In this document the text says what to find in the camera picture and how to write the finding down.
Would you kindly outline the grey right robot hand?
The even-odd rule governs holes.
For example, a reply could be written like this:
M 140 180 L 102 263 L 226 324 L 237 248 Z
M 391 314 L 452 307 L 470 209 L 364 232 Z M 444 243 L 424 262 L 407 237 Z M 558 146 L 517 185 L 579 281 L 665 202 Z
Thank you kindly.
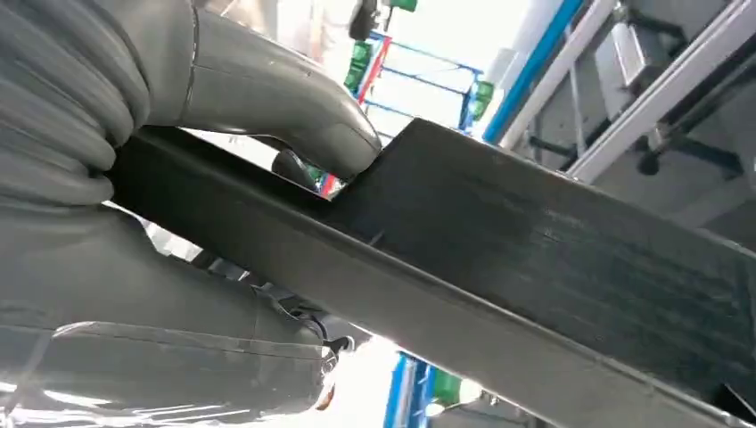
M 159 254 L 109 206 L 116 151 L 145 125 L 276 134 L 343 179 L 381 149 L 320 64 L 189 1 L 4 1 L 2 315 L 55 340 L 312 344 L 253 288 Z

